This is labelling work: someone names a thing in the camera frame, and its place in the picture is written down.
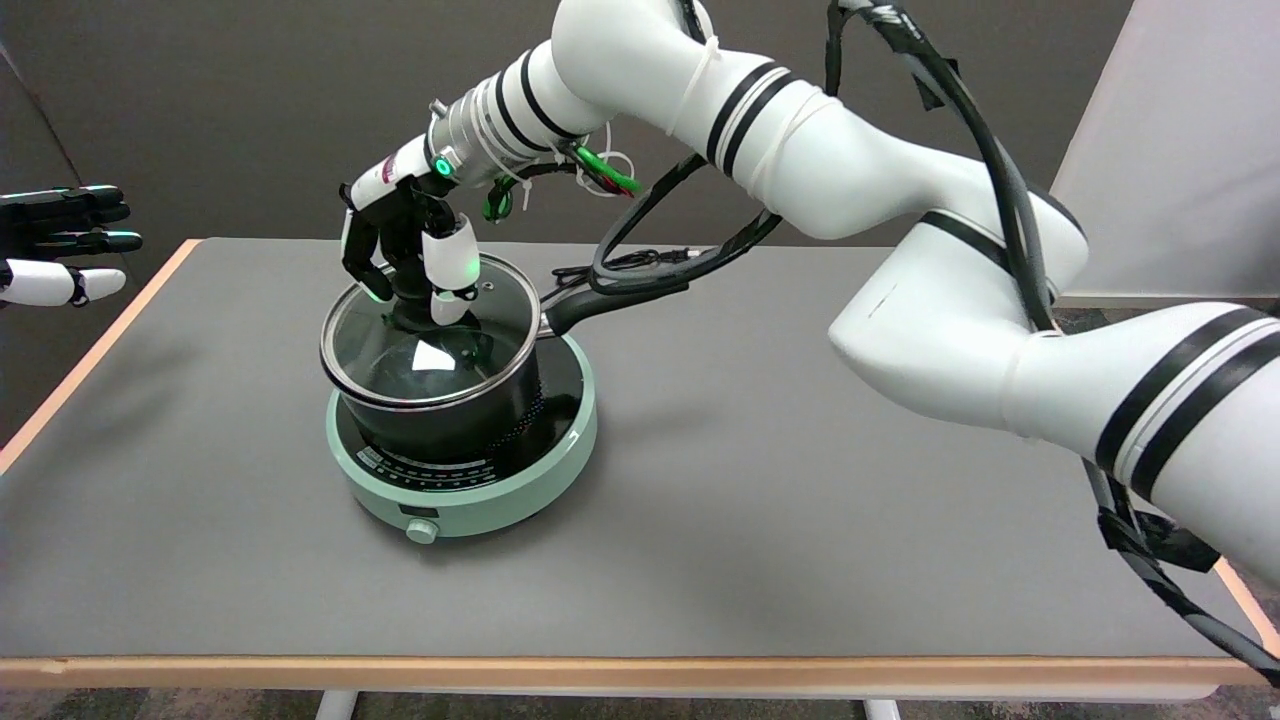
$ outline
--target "lid rim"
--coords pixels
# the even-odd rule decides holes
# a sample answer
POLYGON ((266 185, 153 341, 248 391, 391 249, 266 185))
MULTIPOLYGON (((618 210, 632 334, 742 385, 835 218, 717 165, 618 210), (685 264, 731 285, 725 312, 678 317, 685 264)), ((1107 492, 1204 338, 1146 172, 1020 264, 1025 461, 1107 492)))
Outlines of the lid rim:
MULTIPOLYGON (((338 300, 329 309, 329 314, 325 315, 324 325, 320 329, 320 369, 324 372, 329 382, 333 383, 334 388, 346 398, 364 405, 370 410, 380 410, 388 413, 416 413, 424 410, 445 410, 462 405, 475 400, 494 388, 506 384, 511 377, 513 377, 521 368, 524 368, 529 359, 534 354, 534 346, 538 342, 538 329, 541 323, 541 300, 538 297, 538 291, 534 288, 532 282, 529 277, 520 270, 516 265, 498 258, 497 255, 490 255, 488 252, 480 252, 481 261, 488 261, 492 266, 506 272, 517 284, 525 291, 525 296, 529 300, 530 306, 530 322, 529 331, 525 333, 525 340, 520 346, 520 350, 512 356, 512 359, 502 368, 500 372, 485 378, 483 382, 468 387, 466 389, 456 391, 448 395, 438 397, 424 397, 424 398, 403 398, 403 397, 390 397, 384 395, 378 395, 369 392, 364 387, 358 386, 352 380, 343 370, 340 363, 338 363, 338 356, 333 351, 334 334, 337 333, 338 318, 342 316, 342 311, 355 301, 365 288, 360 283, 352 283, 338 300)), ((390 268, 389 263, 383 263, 378 266, 378 270, 384 273, 390 268)))

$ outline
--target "black pot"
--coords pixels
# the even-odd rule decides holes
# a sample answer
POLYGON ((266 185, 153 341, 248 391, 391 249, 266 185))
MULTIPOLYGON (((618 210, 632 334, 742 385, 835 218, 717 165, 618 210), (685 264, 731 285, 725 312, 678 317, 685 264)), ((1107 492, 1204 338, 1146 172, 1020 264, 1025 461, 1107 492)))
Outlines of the black pot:
POLYGON ((584 288, 543 307, 524 273, 486 254, 477 286, 452 325, 433 323, 421 304, 379 302, 358 284, 338 299, 320 359, 365 439, 421 461, 486 456, 540 409, 540 338, 689 287, 623 296, 584 288))

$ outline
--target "glass lid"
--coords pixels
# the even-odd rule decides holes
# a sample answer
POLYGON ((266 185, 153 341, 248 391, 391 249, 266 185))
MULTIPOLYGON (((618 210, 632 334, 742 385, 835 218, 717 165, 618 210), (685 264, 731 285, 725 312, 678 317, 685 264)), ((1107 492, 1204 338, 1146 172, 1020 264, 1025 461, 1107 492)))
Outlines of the glass lid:
POLYGON ((476 290, 461 320, 439 325, 425 304, 380 302, 353 284, 325 319, 325 373, 344 395, 394 409, 445 405, 497 386, 532 352, 541 309, 524 274, 490 255, 480 258, 476 290))

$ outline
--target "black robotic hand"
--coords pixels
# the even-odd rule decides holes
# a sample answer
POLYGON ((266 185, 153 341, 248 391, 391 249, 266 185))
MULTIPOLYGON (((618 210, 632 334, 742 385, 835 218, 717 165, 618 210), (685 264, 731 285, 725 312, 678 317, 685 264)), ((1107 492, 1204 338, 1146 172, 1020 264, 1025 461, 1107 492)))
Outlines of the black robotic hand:
POLYGON ((0 195, 0 302, 83 306, 124 287, 124 273, 58 260, 131 252, 142 237, 106 229, 129 217, 124 192, 95 184, 0 195))

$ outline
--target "pot handle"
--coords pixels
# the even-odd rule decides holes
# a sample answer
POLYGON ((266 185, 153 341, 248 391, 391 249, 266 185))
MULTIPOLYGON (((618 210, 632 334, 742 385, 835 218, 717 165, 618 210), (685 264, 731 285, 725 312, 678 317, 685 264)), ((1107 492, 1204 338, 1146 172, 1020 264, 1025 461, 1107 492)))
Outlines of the pot handle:
POLYGON ((666 290, 634 292, 626 295, 603 295, 591 288, 581 290, 563 297, 543 313, 543 332, 539 337, 558 337, 588 318, 622 310, 635 305, 658 300, 668 295, 689 290, 689 283, 681 283, 666 290))

